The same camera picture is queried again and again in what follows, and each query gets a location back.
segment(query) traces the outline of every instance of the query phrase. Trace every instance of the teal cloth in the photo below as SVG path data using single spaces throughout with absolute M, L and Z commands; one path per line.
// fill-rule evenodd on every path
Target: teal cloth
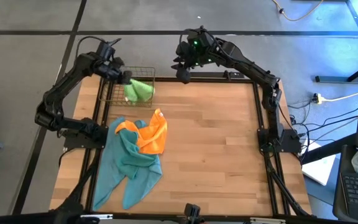
M 111 195 L 117 185 L 128 177 L 125 187 L 124 209 L 131 208 L 140 202 L 160 180 L 161 163 L 158 155 L 140 154 L 136 146 L 136 132 L 122 129 L 115 134 L 119 124 L 124 122 L 120 117 L 110 124 L 106 147 L 101 156 L 98 180 L 93 199 L 93 210 L 97 211 Z M 144 121 L 136 121 L 138 128 L 146 126 Z

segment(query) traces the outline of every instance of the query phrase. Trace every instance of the orange towel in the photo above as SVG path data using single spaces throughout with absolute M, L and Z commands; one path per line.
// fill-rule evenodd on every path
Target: orange towel
M 139 146 L 140 153 L 161 154 L 164 151 L 168 124 L 160 109 L 154 111 L 147 127 L 138 129 L 133 122 L 124 121 L 116 128 L 116 134 L 124 128 L 138 133 L 139 138 L 136 145 Z

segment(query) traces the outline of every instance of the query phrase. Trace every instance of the wooden tabletop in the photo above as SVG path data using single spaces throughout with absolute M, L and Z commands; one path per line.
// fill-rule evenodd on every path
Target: wooden tabletop
M 98 86 L 97 76 L 83 80 L 74 118 L 92 117 Z M 157 82 L 155 89 L 151 108 L 112 106 L 108 123 L 118 116 L 148 123 L 160 108 L 168 122 L 165 151 L 160 155 L 163 176 L 129 210 L 122 208 L 124 179 L 98 211 L 181 215 L 185 204 L 193 203 L 201 207 L 202 215 L 271 215 L 264 160 L 258 152 L 252 85 Z M 280 104 L 288 117 L 284 94 Z M 77 149 L 62 159 L 50 208 L 58 207 L 73 190 L 83 155 L 84 149 Z M 299 161 L 291 154 L 280 155 L 286 186 L 311 213 Z M 283 213 L 279 192 L 276 186 L 278 209 Z

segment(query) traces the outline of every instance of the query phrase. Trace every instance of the wooden plank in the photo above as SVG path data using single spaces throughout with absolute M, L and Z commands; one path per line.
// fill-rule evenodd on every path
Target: wooden plank
M 75 118 L 92 116 L 98 83 L 98 77 L 83 81 Z M 168 121 L 167 143 L 160 156 L 163 177 L 129 210 L 122 208 L 124 179 L 99 212 L 181 215 L 186 203 L 195 203 L 202 215 L 271 215 L 264 162 L 257 150 L 252 85 L 157 82 L 155 87 L 151 108 L 113 106 L 108 123 L 118 116 L 149 122 L 154 110 L 160 108 Z M 284 95 L 280 104 L 288 115 Z M 83 153 L 75 151 L 63 158 L 51 208 L 75 186 L 78 176 L 73 170 L 81 169 L 79 154 Z M 311 212 L 299 162 L 293 155 L 281 156 L 288 188 Z M 282 210 L 281 200 L 278 206 Z

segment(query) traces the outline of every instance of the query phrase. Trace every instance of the metal wire rack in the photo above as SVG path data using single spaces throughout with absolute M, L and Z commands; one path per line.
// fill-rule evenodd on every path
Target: metal wire rack
M 129 70 L 132 72 L 132 78 L 141 78 L 142 82 L 154 87 L 155 81 L 155 68 L 153 67 L 121 67 L 122 71 Z M 151 107 L 153 102 L 153 96 L 146 102 L 131 102 L 127 101 L 124 95 L 124 85 L 114 84 L 111 90 L 111 99 L 107 100 L 108 96 L 108 84 L 104 85 L 103 94 L 101 94 L 100 100 L 108 102 L 111 106 L 140 106 L 140 107 Z

